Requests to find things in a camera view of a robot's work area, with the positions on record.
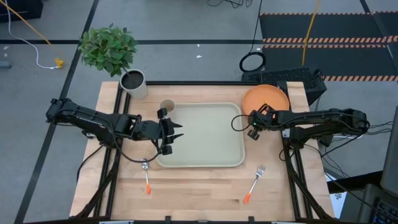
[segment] black box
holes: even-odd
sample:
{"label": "black box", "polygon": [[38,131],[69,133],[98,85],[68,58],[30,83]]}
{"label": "black box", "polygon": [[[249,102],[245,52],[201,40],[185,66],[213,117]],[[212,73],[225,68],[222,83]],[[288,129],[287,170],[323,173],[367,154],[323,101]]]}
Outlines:
{"label": "black box", "polygon": [[[36,19],[42,16],[43,3],[41,0],[7,0],[7,2],[8,6],[24,19]],[[10,11],[10,13],[11,21],[20,20],[13,12]],[[3,4],[0,4],[0,22],[8,22],[7,8]]]}

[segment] potted plant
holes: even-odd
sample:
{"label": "potted plant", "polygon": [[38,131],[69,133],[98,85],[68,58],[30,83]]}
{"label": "potted plant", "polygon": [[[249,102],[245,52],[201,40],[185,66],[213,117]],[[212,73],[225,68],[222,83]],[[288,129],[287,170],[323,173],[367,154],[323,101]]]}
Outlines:
{"label": "potted plant", "polygon": [[91,28],[80,40],[81,60],[99,71],[106,70],[111,77],[121,76],[122,88],[133,98],[143,99],[147,95],[145,76],[138,69],[130,69],[137,42],[129,34],[127,28],[121,30],[113,24],[106,28]]}

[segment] orange handle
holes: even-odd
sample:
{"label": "orange handle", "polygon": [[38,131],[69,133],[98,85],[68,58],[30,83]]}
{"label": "orange handle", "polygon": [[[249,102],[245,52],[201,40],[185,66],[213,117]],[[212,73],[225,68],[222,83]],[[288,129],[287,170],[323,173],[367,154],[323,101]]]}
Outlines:
{"label": "orange handle", "polygon": [[150,186],[147,184],[147,194],[150,194]]}
{"label": "orange handle", "polygon": [[245,197],[244,200],[243,200],[243,203],[245,203],[245,204],[249,203],[250,195],[251,195],[251,192],[249,192],[249,193],[246,195],[246,197]]}

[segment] floor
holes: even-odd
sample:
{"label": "floor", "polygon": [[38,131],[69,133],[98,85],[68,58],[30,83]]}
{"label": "floor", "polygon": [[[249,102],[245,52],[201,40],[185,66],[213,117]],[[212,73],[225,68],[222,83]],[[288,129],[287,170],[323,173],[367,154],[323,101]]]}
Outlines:
{"label": "floor", "polygon": [[[48,39],[77,40],[93,1],[43,0],[42,18],[29,22]],[[366,2],[371,11],[398,10],[395,0]],[[312,12],[315,3],[316,0],[263,0],[261,12]],[[210,7],[206,0],[100,0],[91,26],[103,27],[113,22],[127,27],[138,40],[249,40],[253,36],[258,6],[259,1],[253,1],[250,7],[233,9],[227,2]],[[322,0],[319,12],[363,12],[363,8],[359,0]],[[7,33],[7,24],[0,24],[0,30],[0,40],[12,38]],[[12,31],[25,39],[40,39],[22,22],[13,22]],[[261,39],[260,32],[256,38]],[[0,103],[3,105],[0,107],[0,178],[6,183],[0,185],[2,223],[16,219],[49,128],[45,112],[50,100],[60,96],[76,45],[38,45],[38,48],[40,63],[45,66],[54,66],[56,49],[61,50],[65,54],[65,68],[41,69],[35,64],[31,46],[0,44],[0,60],[13,64],[9,70],[0,70]],[[138,46],[134,67],[144,71],[148,80],[237,81],[241,78],[238,63],[249,49],[247,44],[158,42]],[[254,58],[245,67],[256,67],[259,63]],[[94,108],[100,83],[105,80],[118,79],[79,63],[67,96],[78,104]],[[326,82],[326,86],[328,91],[320,100],[319,110],[356,108],[365,111],[372,124],[392,120],[398,105],[397,82]],[[348,175],[381,170],[388,138],[389,134],[365,136],[330,156]],[[56,128],[25,222],[68,217],[85,144],[86,139],[78,129]]]}

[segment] cable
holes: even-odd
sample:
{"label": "cable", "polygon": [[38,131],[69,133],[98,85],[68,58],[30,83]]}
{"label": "cable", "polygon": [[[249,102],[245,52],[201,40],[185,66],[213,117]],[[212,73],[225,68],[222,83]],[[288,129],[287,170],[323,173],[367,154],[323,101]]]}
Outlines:
{"label": "cable", "polygon": [[65,126],[65,127],[72,127],[72,126],[74,126],[73,124],[61,124],[61,123],[57,123],[56,125]]}
{"label": "cable", "polygon": [[[280,152],[279,152],[279,159],[280,160],[282,160],[282,161],[284,161],[284,162],[286,162],[286,160],[285,159],[282,159],[280,156],[282,155],[282,152],[283,152],[284,150],[282,149]],[[290,159],[292,158],[294,156],[294,151],[293,151],[293,153],[290,155]]]}
{"label": "cable", "polygon": [[[351,194],[352,196],[354,196],[354,198],[358,199],[360,202],[362,202],[362,203],[364,203],[365,205],[367,205],[367,206],[368,206],[369,208],[371,208],[374,212],[379,212],[379,210],[378,210],[377,208],[373,207],[373,205],[371,205],[371,204],[365,202],[363,199],[359,198],[359,197],[356,196],[354,193],[352,193],[352,191],[346,189],[346,188],[343,187],[341,184],[339,184],[337,181],[333,180],[333,179],[330,177],[330,175],[327,174],[326,172],[325,172],[325,175],[328,176],[329,179],[330,179],[333,183],[335,183],[339,188],[343,189],[344,191],[346,191],[346,192],[348,192],[349,194]],[[389,215],[387,212],[384,212],[383,215],[385,215],[387,218],[390,218],[390,219],[392,219],[392,220],[395,220],[395,221],[398,220],[397,217],[391,216],[391,215]]]}
{"label": "cable", "polygon": [[340,140],[335,140],[335,141],[341,141],[341,140],[344,140],[344,139],[353,139],[354,137],[351,137],[351,136],[333,136],[334,138],[341,138]]}
{"label": "cable", "polygon": [[83,165],[87,162],[87,160],[91,157],[93,157],[103,146],[100,146],[99,148],[97,148],[97,150],[95,150],[93,153],[91,153],[85,160],[83,160],[83,162],[80,164],[79,169],[77,169],[77,175],[76,175],[76,182],[78,182],[79,180],[79,175],[80,175],[80,170],[83,167]]}
{"label": "cable", "polygon": [[[257,26],[259,24],[259,19],[260,19],[260,11],[261,11],[261,5],[262,5],[262,0],[260,1],[260,6],[259,6],[259,11],[257,13],[257,20],[256,20],[256,28],[254,29],[254,35],[253,35],[253,41],[251,43],[251,48],[249,53],[247,53],[239,62],[239,69],[242,72],[256,72],[256,71],[260,71],[262,70],[265,66],[266,66],[266,56],[262,53],[262,52],[251,52],[253,50],[253,46],[254,46],[254,41],[256,40],[256,34],[257,34]],[[243,68],[243,62],[250,56],[252,55],[258,55],[262,58],[262,62],[261,65],[258,66],[257,68],[253,69],[253,70],[246,70]]]}
{"label": "cable", "polygon": [[[136,121],[137,123],[139,122],[141,120],[141,116],[139,116],[139,119]],[[152,162],[154,159],[156,159],[156,157],[159,155],[159,146],[157,146],[157,145],[155,145],[155,143],[153,142],[153,141],[151,141],[152,143],[153,143],[153,145],[156,147],[156,151],[157,151],[157,153],[156,153],[156,155],[154,156],[154,157],[152,157],[152,158],[150,158],[150,159],[148,159],[148,160],[141,160],[141,161],[138,161],[138,160],[135,160],[135,159],[131,159],[130,157],[128,157],[123,151],[122,151],[122,149],[119,147],[119,144],[118,144],[118,142],[117,142],[117,140],[116,140],[116,136],[115,136],[115,134],[114,134],[114,129],[113,129],[113,125],[112,125],[112,123],[110,122],[110,121],[108,121],[108,120],[105,120],[105,121],[107,121],[108,123],[109,123],[109,125],[111,126],[111,132],[112,132],[112,136],[113,136],[113,141],[114,141],[114,144],[115,144],[115,146],[116,146],[116,149],[120,152],[120,154],[122,154],[122,156],[124,156],[127,160],[129,160],[129,161],[131,161],[131,162],[136,162],[136,163],[144,163],[144,162]],[[163,130],[163,126],[162,126],[162,123],[161,122],[159,122],[159,124],[160,124],[160,129],[162,130],[162,144],[161,144],[161,146],[160,146],[160,148],[162,148],[163,146],[164,146],[164,141],[165,141],[165,135],[164,135],[164,130]],[[134,125],[133,127],[132,127],[132,132],[134,131],[134,129],[136,128],[136,125]]]}
{"label": "cable", "polygon": [[378,128],[378,127],[381,127],[381,126],[384,126],[384,125],[392,125],[393,122],[394,122],[394,121],[389,121],[389,122],[386,122],[386,123],[384,123],[384,124],[375,124],[375,125],[371,125],[371,126],[369,127],[369,129],[371,129],[371,128]]}
{"label": "cable", "polygon": [[233,123],[234,123],[234,120],[235,120],[236,118],[242,117],[242,116],[250,117],[250,115],[240,114],[240,115],[236,115],[234,118],[232,118],[232,121],[231,121],[231,128],[232,128],[234,131],[244,131],[244,130],[246,130],[247,128],[250,127],[250,124],[248,124],[245,128],[243,128],[243,129],[241,129],[241,130],[238,130],[238,129],[235,129],[235,128],[234,128],[234,124],[233,124]]}
{"label": "cable", "polygon": [[391,128],[384,128],[382,130],[378,130],[378,131],[375,131],[375,132],[367,132],[366,134],[367,135],[375,135],[375,134],[389,133],[389,132],[391,132]]}
{"label": "cable", "polygon": [[357,139],[357,138],[359,138],[359,137],[360,137],[360,136],[356,136],[355,138],[350,139],[349,141],[344,142],[343,144],[341,144],[341,145],[339,145],[339,146],[337,146],[337,147],[334,147],[332,150],[330,150],[330,151],[328,151],[328,152],[325,152],[323,155],[321,155],[321,158],[322,158],[323,156],[325,156],[325,155],[327,155],[327,154],[333,152],[334,150],[336,150],[336,149],[338,149],[338,148],[340,148],[340,147],[343,147],[343,146],[347,145],[348,143],[354,141],[355,139]]}
{"label": "cable", "polygon": [[2,0],[0,0],[0,3],[3,4],[3,5],[7,8],[7,13],[8,13],[8,33],[10,33],[10,35],[11,35],[13,38],[18,39],[18,40],[21,40],[21,41],[23,41],[23,42],[29,44],[30,46],[32,46],[32,47],[36,50],[36,64],[37,64],[37,66],[39,66],[40,68],[45,68],[45,69],[62,68],[62,65],[63,65],[64,61],[61,61],[61,60],[59,60],[58,58],[55,59],[55,61],[56,61],[56,63],[57,63],[57,66],[55,66],[55,67],[44,67],[44,66],[42,66],[41,64],[39,64],[39,50],[37,49],[37,47],[36,47],[35,45],[31,44],[30,42],[28,42],[28,41],[22,39],[22,38],[19,38],[19,37],[14,36],[14,35],[11,33],[11,13],[10,13],[10,10],[11,10],[16,16],[18,16],[20,19],[22,19],[34,32],[36,32],[36,34],[38,34],[39,36],[41,36],[41,38],[43,38],[49,45],[52,46],[52,44],[51,44],[41,33],[39,33],[37,30],[35,30],[28,22],[26,22],[25,19],[22,18],[22,16],[20,16],[16,11],[14,11],[13,9],[11,9],[11,8],[8,6],[7,0],[5,0],[5,3],[4,3]]}
{"label": "cable", "polygon": [[[207,0],[207,5],[212,6],[212,7],[214,7],[214,6],[219,6],[221,3],[223,3],[223,1],[226,1],[226,2],[231,3],[231,5],[232,5],[232,7],[233,7],[234,9],[237,9],[239,6],[243,6],[243,1],[244,1],[244,0],[238,0],[239,2],[234,2],[234,1],[232,1],[232,0],[220,0],[220,1],[219,1],[218,3],[216,3],[216,4],[210,4],[211,1],[212,1],[212,0]],[[252,3],[253,3],[253,0],[246,0],[245,6],[246,6],[246,7],[249,7],[249,6],[251,6]]]}
{"label": "cable", "polygon": [[318,100],[317,100],[317,105],[315,106],[315,111],[318,111],[318,105],[319,105],[319,101],[321,100],[321,96],[319,96]]}
{"label": "cable", "polygon": [[313,24],[313,21],[315,19],[317,12],[318,12],[320,3],[321,3],[321,0],[317,0],[317,5],[315,6],[315,11],[312,14],[310,27],[308,28],[307,35],[305,36],[305,39],[304,39],[303,58],[302,58],[301,65],[304,65],[304,62],[305,62],[305,49],[307,48],[308,37],[310,36],[312,24]]}
{"label": "cable", "polygon": [[[84,112],[84,111],[79,111],[79,113],[82,113],[82,114],[85,114],[85,115],[88,115],[88,116],[91,116],[91,115],[92,115],[92,114],[86,113],[86,112]],[[137,117],[138,117],[138,118],[137,118],[136,122],[134,123],[134,125],[133,125],[133,127],[132,127],[132,129],[131,129],[131,132],[132,132],[132,133],[134,132],[134,129],[136,128],[136,124],[137,124],[138,122],[140,122],[141,119],[142,119],[141,115],[138,115]],[[103,120],[103,121],[105,121],[105,122],[107,122],[107,123],[109,124],[109,126],[110,126],[109,129],[110,129],[110,131],[111,131],[111,134],[112,134],[112,137],[113,137],[113,141],[114,141],[114,145],[115,145],[116,149],[120,152],[120,154],[122,154],[122,156],[124,156],[127,160],[129,160],[129,161],[131,161],[131,162],[136,162],[136,163],[151,162],[151,161],[153,161],[154,159],[156,159],[156,157],[160,154],[160,153],[159,153],[159,152],[160,152],[160,149],[161,149],[162,147],[164,147],[165,133],[164,133],[164,130],[163,130],[162,123],[159,122],[160,130],[162,131],[162,144],[161,144],[160,147],[159,147],[159,145],[156,145],[157,140],[156,140],[156,142],[151,141],[152,144],[156,147],[156,151],[157,151],[156,155],[155,155],[154,157],[148,159],[148,160],[141,160],[141,161],[138,161],[138,160],[135,160],[135,159],[131,159],[131,158],[130,158],[129,156],[127,156],[127,155],[122,151],[122,149],[119,147],[118,141],[116,140],[116,135],[115,135],[115,133],[114,133],[114,128],[113,128],[112,122],[108,121],[107,119],[103,119],[103,118],[99,118],[99,117],[97,117],[97,118],[98,118],[98,119],[101,119],[101,120]]]}
{"label": "cable", "polygon": [[[316,151],[319,153],[319,156],[322,156],[322,154],[321,154],[321,152],[319,151],[319,149],[317,149],[317,148],[315,148],[315,147],[313,147],[313,146],[310,146],[310,145],[308,145],[308,144],[304,144],[304,146],[308,146],[308,147],[310,147],[310,148],[316,150]],[[335,166],[333,166],[333,165],[331,165],[331,164],[329,163],[329,161],[327,161],[325,158],[322,158],[322,159],[324,159],[325,162],[326,162],[327,164],[329,164],[329,166],[331,166],[332,168],[334,168],[334,169],[340,171],[340,172],[343,174],[343,176],[346,175],[347,177],[349,177],[349,175],[346,174],[345,172],[343,172],[343,170],[341,169],[341,167],[340,167],[333,159],[330,158],[330,160],[332,160],[332,161],[336,164],[336,166],[337,166],[338,168],[335,167]]]}

